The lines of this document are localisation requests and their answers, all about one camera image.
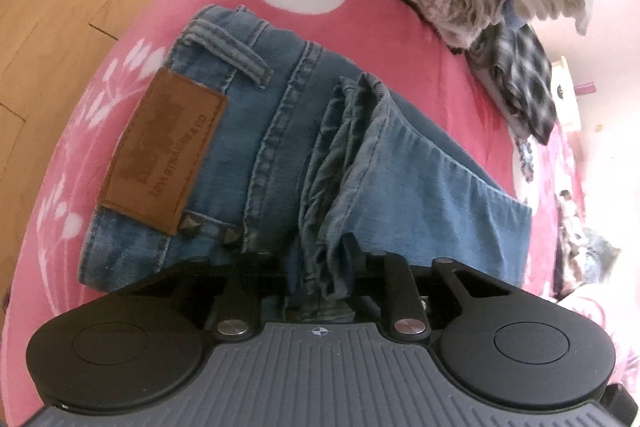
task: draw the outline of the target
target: silver screw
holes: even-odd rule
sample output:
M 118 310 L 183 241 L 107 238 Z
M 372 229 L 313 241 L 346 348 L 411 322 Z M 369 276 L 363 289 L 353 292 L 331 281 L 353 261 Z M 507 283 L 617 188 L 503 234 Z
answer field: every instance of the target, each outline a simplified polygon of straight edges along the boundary
M 427 329 L 427 326 L 418 319 L 400 319 L 394 324 L 394 328 L 402 335 L 420 335 L 420 333 Z
M 237 337 L 249 331 L 249 326 L 246 322 L 239 319 L 229 319 L 218 324 L 218 331 L 223 335 Z

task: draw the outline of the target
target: belt loop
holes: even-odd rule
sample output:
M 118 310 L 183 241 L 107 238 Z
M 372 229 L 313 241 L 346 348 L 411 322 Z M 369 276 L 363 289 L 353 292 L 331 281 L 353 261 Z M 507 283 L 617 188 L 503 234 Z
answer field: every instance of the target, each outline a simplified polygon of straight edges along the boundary
M 246 74 L 259 89 L 267 87 L 271 80 L 273 71 L 260 55 L 224 28 L 206 19 L 196 20 L 182 41 L 186 45 L 193 43 L 201 45 L 212 55 Z

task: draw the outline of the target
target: denim fabric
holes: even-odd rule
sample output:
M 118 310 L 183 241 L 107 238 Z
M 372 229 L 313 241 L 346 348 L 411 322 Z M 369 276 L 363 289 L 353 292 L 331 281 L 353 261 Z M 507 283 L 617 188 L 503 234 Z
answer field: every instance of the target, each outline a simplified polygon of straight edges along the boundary
M 79 279 L 110 291 L 190 257 L 289 256 L 294 286 L 341 299 L 353 232 L 412 264 L 448 256 L 519 284 L 530 210 L 375 77 L 241 7 L 204 9 L 166 67 L 228 96 L 185 214 L 169 236 L 98 207 Z M 241 230 L 238 243 L 229 231 Z

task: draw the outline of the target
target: wooden floor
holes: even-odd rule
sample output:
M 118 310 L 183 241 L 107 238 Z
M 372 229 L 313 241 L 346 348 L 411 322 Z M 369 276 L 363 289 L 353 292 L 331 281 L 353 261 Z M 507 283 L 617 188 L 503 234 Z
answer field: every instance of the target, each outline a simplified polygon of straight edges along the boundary
M 0 298 L 66 121 L 147 1 L 0 0 Z

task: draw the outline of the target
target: black circular disc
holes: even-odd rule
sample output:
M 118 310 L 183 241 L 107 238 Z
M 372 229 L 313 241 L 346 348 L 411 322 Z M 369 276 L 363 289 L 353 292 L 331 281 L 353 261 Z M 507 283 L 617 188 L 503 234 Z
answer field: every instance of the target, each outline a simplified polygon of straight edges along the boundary
M 478 299 L 440 338 L 456 381 L 494 403 L 560 409 L 595 397 L 615 363 L 609 335 L 594 322 L 537 299 Z
M 41 327 L 27 364 L 45 401 L 76 410 L 134 409 L 174 391 L 198 368 L 197 328 L 156 299 L 98 299 Z

